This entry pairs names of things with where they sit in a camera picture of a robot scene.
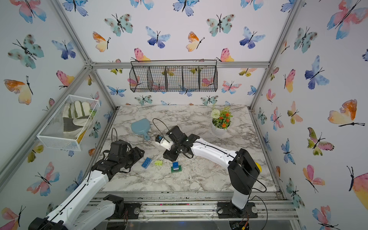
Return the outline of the lime green lego brick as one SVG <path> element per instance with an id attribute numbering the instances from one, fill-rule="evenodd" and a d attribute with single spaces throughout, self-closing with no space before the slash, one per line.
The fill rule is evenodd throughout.
<path id="1" fill-rule="evenodd" d="M 163 166 L 163 161 L 161 161 L 161 160 L 158 160 L 158 161 L 155 161 L 155 166 L 160 166 L 160 167 L 162 167 Z"/>

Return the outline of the green long lego brick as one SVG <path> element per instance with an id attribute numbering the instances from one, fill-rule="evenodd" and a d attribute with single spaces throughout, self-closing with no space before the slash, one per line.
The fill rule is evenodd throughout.
<path id="1" fill-rule="evenodd" d="M 179 165 L 177 168 L 171 167 L 171 173 L 181 172 L 182 167 Z"/>

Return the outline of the blue long lego brick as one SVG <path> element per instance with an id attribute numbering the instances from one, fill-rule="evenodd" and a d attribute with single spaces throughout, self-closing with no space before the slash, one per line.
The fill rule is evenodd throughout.
<path id="1" fill-rule="evenodd" d="M 144 169 L 147 169 L 149 167 L 149 165 L 151 164 L 151 162 L 152 162 L 152 159 L 147 157 L 141 166 Z"/>

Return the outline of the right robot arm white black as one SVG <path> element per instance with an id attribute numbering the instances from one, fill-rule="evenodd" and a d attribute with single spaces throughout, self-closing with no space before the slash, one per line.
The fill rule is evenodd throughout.
<path id="1" fill-rule="evenodd" d="M 231 207 L 238 211 L 245 209 L 249 195 L 261 173 L 261 167 L 247 150 L 234 151 L 221 148 L 198 135 L 187 136 L 178 126 L 172 127 L 166 135 L 168 138 L 163 135 L 157 135 L 155 138 L 156 144 L 165 148 L 163 154 L 165 159 L 175 162 L 180 154 L 189 159 L 198 156 L 226 168 L 234 188 Z"/>

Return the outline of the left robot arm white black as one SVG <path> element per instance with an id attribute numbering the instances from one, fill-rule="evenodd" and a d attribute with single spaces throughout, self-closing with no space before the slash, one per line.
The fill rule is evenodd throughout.
<path id="1" fill-rule="evenodd" d="M 30 230 L 93 230 L 106 219 L 127 222 L 136 218 L 139 205 L 126 205 L 124 199 L 107 195 L 92 210 L 82 214 L 95 195 L 118 173 L 129 173 L 132 166 L 143 158 L 145 151 L 132 147 L 123 140 L 111 143 L 106 157 L 92 166 L 82 183 L 45 218 L 35 218 Z"/>

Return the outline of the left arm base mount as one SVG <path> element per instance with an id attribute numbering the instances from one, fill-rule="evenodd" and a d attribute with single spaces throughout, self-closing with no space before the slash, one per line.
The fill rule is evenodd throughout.
<path id="1" fill-rule="evenodd" d="M 108 209 L 107 218 L 110 219 L 138 219 L 141 210 L 140 203 L 127 203 L 123 197 L 109 194 L 103 198 L 103 207 Z"/>

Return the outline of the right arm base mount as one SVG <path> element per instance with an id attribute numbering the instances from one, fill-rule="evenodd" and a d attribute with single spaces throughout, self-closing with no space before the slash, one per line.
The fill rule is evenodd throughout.
<path id="1" fill-rule="evenodd" d="M 248 202 L 243 209 L 236 207 L 232 202 L 218 202 L 216 213 L 220 219 L 258 217 L 258 209 L 253 202 Z"/>

